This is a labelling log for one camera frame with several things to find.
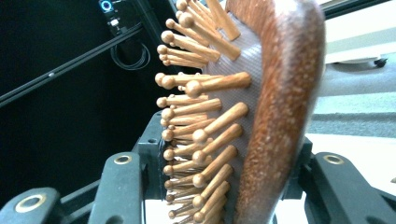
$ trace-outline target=black metal mount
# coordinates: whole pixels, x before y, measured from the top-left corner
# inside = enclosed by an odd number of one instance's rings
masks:
[[[100,180],[63,198],[56,189],[30,189],[0,211],[0,223],[145,223],[145,200],[162,200],[166,175],[161,113],[154,114],[131,152],[107,159]],[[301,199],[310,224],[392,224],[396,197],[372,188],[340,155],[311,153],[305,138],[282,200]]]

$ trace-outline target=white surface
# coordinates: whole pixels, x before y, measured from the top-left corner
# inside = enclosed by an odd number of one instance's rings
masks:
[[[396,195],[396,139],[343,135],[307,134],[313,142],[313,152],[333,152],[348,158],[373,187]],[[167,217],[165,202],[146,201],[148,224],[173,223]],[[286,200],[276,208],[279,224],[305,224],[303,200]]]
[[[322,96],[318,98],[314,110],[314,114],[374,114],[395,112],[396,92]]]
[[[359,48],[328,53],[325,62],[336,63],[395,52],[396,38],[391,43],[372,46],[373,41],[387,38],[387,36],[381,35],[382,31],[396,27],[395,8],[396,1],[389,1],[325,21],[328,49],[331,48],[332,42],[353,37],[357,37],[357,41],[359,41],[359,36],[379,32],[371,40],[361,42]]]

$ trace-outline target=black background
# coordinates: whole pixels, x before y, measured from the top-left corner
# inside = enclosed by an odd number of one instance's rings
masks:
[[[167,1],[149,1],[164,28]],[[112,38],[97,1],[0,2],[0,95]],[[150,65],[118,68],[109,52],[0,108],[0,206],[31,188],[64,196],[100,178],[106,159],[131,150],[155,101],[154,82],[167,69],[147,34]]]

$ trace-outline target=black cable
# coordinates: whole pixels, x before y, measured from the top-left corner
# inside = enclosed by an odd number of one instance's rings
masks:
[[[118,35],[112,40],[107,41],[106,43],[102,44],[95,49],[91,49],[90,51],[78,56],[77,58],[62,64],[61,66],[49,71],[48,73],[29,81],[17,89],[13,91],[9,91],[8,93],[0,96],[0,108],[4,105],[7,105],[14,100],[19,99],[23,95],[41,87],[42,85],[52,81],[56,77],[63,75],[64,73],[74,69],[75,67],[81,65],[82,63],[87,62],[89,59],[95,57],[96,55],[113,48],[114,46],[118,45],[119,43],[131,38],[132,36],[136,35],[143,29],[141,23],[138,23],[138,26],[134,26],[133,28],[127,30],[124,34]]]
[[[126,0],[114,1],[114,2],[112,2],[112,4],[116,5],[117,3],[120,3],[120,2],[128,3],[128,4],[130,4],[131,7],[134,8],[134,4],[132,4],[131,2],[126,1]],[[137,25],[134,25],[131,29],[137,29],[138,27],[141,27],[141,26],[142,26],[142,24],[141,24],[141,22],[139,22]],[[135,70],[142,69],[142,68],[146,67],[149,64],[151,56],[150,56],[150,53],[149,53],[149,49],[146,47],[146,45],[143,44],[143,43],[140,43],[140,45],[142,46],[142,54],[140,56],[139,61],[137,61],[136,63],[132,63],[132,64],[123,63],[121,61],[120,57],[119,57],[119,54],[118,54],[118,51],[117,51],[117,48],[118,48],[117,45],[110,49],[111,58],[113,59],[114,63],[118,67],[120,67],[120,68],[122,68],[124,70],[135,71]]]
[[[128,71],[135,71],[138,69],[142,69],[149,64],[151,56],[149,54],[148,47],[146,47],[146,45],[144,45],[143,43],[140,43],[140,44],[142,46],[142,56],[140,57],[139,61],[137,61],[136,63],[133,63],[133,64],[123,63],[119,58],[119,54],[117,52],[117,45],[110,49],[111,58],[113,59],[114,63],[122,69],[125,69]]]

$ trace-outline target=hairbrush handle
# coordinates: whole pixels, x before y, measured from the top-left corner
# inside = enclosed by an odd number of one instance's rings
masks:
[[[261,96],[234,222],[267,223],[316,100],[323,67],[324,20],[315,1],[229,0],[227,8],[258,35],[265,49]]]

